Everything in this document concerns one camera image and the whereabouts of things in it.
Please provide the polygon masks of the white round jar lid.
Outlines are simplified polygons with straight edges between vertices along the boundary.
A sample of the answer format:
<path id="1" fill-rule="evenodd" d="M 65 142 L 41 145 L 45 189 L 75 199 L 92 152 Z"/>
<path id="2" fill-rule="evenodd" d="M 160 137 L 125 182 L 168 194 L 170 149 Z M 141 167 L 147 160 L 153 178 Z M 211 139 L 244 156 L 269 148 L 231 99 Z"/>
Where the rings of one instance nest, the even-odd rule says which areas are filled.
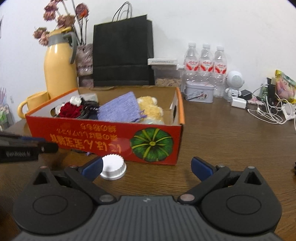
<path id="1" fill-rule="evenodd" d="M 103 169 L 100 177 L 105 180 L 118 180 L 126 173 L 126 163 L 121 155 L 109 154 L 102 157 Z"/>

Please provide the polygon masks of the red artificial rose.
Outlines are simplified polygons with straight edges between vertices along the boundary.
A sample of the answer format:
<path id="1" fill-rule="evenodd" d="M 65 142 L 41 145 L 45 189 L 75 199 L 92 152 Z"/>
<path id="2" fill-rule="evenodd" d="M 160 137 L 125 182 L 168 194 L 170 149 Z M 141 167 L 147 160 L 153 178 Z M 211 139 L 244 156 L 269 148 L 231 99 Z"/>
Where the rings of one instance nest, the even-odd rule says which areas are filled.
<path id="1" fill-rule="evenodd" d="M 76 106 L 70 102 L 65 103 L 58 114 L 60 118 L 77 118 L 81 115 L 83 111 L 83 106 Z"/>

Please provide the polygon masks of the purple woven pouch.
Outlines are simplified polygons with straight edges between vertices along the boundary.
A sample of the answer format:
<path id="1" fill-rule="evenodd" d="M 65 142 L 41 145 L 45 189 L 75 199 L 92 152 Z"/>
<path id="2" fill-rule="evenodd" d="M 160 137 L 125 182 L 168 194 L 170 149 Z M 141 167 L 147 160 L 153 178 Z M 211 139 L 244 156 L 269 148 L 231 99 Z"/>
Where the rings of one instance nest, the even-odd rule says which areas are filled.
<path id="1" fill-rule="evenodd" d="M 99 121 L 114 123 L 137 123 L 146 117 L 132 91 L 100 106 L 97 113 Z"/>

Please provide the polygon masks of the white and yellow plush toy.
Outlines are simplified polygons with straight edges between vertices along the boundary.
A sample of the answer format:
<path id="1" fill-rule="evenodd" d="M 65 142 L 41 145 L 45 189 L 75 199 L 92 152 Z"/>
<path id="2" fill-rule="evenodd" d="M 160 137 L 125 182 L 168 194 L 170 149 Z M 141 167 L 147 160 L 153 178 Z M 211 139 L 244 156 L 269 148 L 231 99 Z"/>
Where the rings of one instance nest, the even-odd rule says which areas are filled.
<path id="1" fill-rule="evenodd" d="M 137 99 L 137 103 L 142 115 L 141 122 L 146 118 L 164 121 L 164 111 L 158 106 L 158 101 L 155 97 L 142 96 Z"/>

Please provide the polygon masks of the clear plastic ball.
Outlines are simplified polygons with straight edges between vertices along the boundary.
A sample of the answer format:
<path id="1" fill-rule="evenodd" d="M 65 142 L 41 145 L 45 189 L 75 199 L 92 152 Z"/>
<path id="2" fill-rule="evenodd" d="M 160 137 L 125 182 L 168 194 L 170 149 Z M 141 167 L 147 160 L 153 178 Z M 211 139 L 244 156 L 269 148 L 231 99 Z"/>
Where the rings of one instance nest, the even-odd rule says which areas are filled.
<path id="1" fill-rule="evenodd" d="M 164 125 L 165 124 L 164 121 L 162 120 L 154 120 L 154 119 L 148 119 L 148 118 L 144 119 L 142 123 L 145 125 Z"/>

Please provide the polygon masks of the yellow ceramic mug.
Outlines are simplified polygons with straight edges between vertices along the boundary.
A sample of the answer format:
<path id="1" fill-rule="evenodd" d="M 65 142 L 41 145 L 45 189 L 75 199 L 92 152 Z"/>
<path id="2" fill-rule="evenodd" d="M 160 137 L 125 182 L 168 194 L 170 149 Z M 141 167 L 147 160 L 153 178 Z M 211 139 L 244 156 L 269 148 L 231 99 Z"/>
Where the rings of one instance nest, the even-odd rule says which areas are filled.
<path id="1" fill-rule="evenodd" d="M 20 103 L 17 109 L 17 114 L 20 118 L 25 118 L 25 113 L 23 112 L 23 107 L 26 105 L 28 110 L 31 111 L 41 104 L 49 100 L 49 94 L 47 91 L 37 92 L 31 96 L 28 96 L 26 100 Z"/>

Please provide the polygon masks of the yellow thermos jug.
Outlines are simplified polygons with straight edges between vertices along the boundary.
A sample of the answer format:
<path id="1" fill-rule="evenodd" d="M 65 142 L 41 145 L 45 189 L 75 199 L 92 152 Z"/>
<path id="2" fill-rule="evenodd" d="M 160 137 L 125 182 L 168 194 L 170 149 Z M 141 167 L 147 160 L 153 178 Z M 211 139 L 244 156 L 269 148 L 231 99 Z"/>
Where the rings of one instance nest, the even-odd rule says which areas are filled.
<path id="1" fill-rule="evenodd" d="M 49 33 L 44 74 L 50 99 L 78 87 L 76 71 L 76 35 L 71 27 Z"/>

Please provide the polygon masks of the white charger adapter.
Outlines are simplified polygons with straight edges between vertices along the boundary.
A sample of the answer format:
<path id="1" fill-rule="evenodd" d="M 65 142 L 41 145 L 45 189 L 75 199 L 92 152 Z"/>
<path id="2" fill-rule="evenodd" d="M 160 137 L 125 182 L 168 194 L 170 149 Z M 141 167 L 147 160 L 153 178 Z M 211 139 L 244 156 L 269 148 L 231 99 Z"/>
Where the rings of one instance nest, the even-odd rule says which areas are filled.
<path id="1" fill-rule="evenodd" d="M 232 107 L 240 108 L 240 109 L 246 109 L 247 101 L 243 98 L 239 97 L 232 97 L 230 104 Z"/>

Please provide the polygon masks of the small printed tin box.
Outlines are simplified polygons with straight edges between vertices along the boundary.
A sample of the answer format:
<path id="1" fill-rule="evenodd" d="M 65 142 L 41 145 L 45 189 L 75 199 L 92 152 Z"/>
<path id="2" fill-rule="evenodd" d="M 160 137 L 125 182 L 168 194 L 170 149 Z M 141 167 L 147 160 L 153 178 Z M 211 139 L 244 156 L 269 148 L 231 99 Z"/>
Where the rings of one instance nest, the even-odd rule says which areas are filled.
<path id="1" fill-rule="evenodd" d="M 206 82 L 187 81 L 184 91 L 185 100 L 191 102 L 212 103 L 214 86 Z"/>

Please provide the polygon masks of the white robot figurine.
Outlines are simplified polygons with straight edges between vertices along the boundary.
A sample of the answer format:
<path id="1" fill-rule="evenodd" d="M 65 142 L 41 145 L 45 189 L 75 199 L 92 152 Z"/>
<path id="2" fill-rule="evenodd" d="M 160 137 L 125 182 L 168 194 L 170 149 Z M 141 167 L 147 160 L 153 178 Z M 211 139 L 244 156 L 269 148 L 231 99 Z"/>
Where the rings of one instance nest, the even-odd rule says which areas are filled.
<path id="1" fill-rule="evenodd" d="M 240 88 L 243 86 L 244 80 L 239 71 L 230 71 L 226 77 L 226 89 L 224 99 L 230 101 L 233 97 L 241 96 Z"/>

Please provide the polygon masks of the clear jar of seeds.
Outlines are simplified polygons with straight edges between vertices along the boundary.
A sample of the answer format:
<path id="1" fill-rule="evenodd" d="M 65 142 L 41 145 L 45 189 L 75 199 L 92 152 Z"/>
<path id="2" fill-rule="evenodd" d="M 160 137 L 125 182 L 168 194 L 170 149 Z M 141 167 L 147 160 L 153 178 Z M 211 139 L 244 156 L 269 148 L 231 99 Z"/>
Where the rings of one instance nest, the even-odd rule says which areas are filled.
<path id="1" fill-rule="evenodd" d="M 147 64 L 154 71 L 156 86 L 181 87 L 184 66 L 177 59 L 149 58 Z"/>

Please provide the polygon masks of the water bottle middle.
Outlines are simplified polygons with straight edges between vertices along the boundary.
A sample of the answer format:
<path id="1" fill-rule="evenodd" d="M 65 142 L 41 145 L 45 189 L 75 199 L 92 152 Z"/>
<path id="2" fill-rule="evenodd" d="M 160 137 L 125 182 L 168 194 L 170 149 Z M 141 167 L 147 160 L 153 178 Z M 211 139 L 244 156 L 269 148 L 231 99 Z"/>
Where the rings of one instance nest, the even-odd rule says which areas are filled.
<path id="1" fill-rule="evenodd" d="M 210 50 L 209 44 L 203 44 L 201 50 L 201 56 L 199 59 L 199 72 L 202 82 L 211 82 L 212 72 L 213 72 L 213 54 Z"/>

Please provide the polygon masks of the colourful snack bag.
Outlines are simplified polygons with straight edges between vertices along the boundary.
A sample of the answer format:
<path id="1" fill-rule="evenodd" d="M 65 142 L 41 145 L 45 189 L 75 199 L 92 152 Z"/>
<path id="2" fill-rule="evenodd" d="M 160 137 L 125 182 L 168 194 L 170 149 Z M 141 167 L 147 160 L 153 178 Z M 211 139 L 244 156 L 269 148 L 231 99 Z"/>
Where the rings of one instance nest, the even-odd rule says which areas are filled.
<path id="1" fill-rule="evenodd" d="M 276 94 L 281 99 L 295 104 L 296 82 L 280 70 L 275 71 Z"/>

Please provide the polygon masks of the black paper shopping bag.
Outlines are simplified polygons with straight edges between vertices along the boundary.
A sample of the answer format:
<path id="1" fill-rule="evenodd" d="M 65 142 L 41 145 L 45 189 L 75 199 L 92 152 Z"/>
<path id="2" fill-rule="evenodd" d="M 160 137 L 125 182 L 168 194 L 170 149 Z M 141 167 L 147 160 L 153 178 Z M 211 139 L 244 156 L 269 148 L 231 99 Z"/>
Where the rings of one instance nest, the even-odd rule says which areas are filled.
<path id="1" fill-rule="evenodd" d="M 154 85 L 148 59 L 154 57 L 152 22 L 132 16 L 126 1 L 112 21 L 94 26 L 93 84 L 95 87 Z"/>

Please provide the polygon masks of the dried rose bouquet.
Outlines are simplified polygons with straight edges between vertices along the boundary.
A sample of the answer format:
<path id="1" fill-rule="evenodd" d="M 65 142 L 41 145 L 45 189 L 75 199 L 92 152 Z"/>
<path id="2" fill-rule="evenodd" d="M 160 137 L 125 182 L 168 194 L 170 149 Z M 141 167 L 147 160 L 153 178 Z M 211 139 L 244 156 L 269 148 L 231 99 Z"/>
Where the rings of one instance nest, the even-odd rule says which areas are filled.
<path id="1" fill-rule="evenodd" d="M 43 19 L 46 22 L 55 22 L 55 30 L 70 28 L 76 35 L 78 45 L 86 45 L 89 8 L 85 3 L 71 3 L 74 13 L 69 12 L 65 1 L 49 1 L 44 7 Z"/>

